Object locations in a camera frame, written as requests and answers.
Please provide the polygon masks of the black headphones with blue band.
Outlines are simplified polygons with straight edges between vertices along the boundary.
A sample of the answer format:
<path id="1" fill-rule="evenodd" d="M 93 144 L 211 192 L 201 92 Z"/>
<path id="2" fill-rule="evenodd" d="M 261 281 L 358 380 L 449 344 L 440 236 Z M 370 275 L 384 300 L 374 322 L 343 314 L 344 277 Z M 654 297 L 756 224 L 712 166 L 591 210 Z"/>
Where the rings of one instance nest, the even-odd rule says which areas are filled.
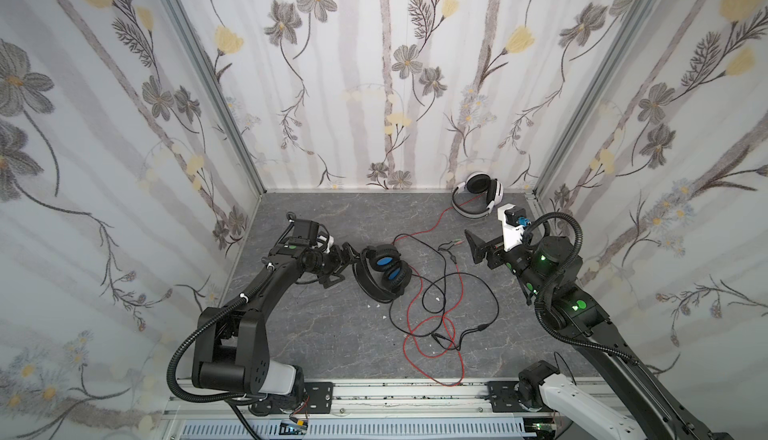
<path id="1" fill-rule="evenodd" d="M 365 248 L 352 264 L 353 274 L 362 291 L 372 300 L 389 304 L 401 297 L 409 285 L 413 270 L 390 244 Z"/>

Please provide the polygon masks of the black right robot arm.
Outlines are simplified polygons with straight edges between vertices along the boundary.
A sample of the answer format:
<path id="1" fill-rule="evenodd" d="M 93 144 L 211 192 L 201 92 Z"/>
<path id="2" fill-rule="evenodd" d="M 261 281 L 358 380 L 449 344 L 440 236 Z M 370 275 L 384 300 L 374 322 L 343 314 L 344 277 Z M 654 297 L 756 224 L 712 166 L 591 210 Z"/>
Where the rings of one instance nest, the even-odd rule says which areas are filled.
<path id="1" fill-rule="evenodd" d="M 515 277 L 543 330 L 579 352 L 627 409 L 622 415 L 584 392 L 547 361 L 518 375 L 517 398 L 529 410 L 550 409 L 596 439 L 727 439 L 697 418 L 635 354 L 609 313 L 576 283 L 583 230 L 563 212 L 526 225 L 500 213 L 501 236 L 484 241 L 465 234 L 475 263 L 505 267 Z"/>

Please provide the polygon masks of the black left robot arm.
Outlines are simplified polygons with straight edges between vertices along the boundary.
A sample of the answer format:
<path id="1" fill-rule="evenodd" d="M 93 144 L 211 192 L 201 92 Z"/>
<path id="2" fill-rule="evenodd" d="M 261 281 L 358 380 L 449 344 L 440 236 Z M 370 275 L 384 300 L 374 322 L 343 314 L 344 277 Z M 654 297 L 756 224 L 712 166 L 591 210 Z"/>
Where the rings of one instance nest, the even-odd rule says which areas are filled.
<path id="1" fill-rule="evenodd" d="M 197 328 L 171 356 L 166 382 L 171 394 L 190 403 L 243 404 L 267 398 L 293 408 L 305 401 L 298 366 L 271 358 L 267 320 L 289 288 L 306 273 L 328 288 L 343 280 L 355 258 L 312 220 L 287 214 L 288 226 L 275 241 L 263 268 L 236 297 L 208 307 Z"/>

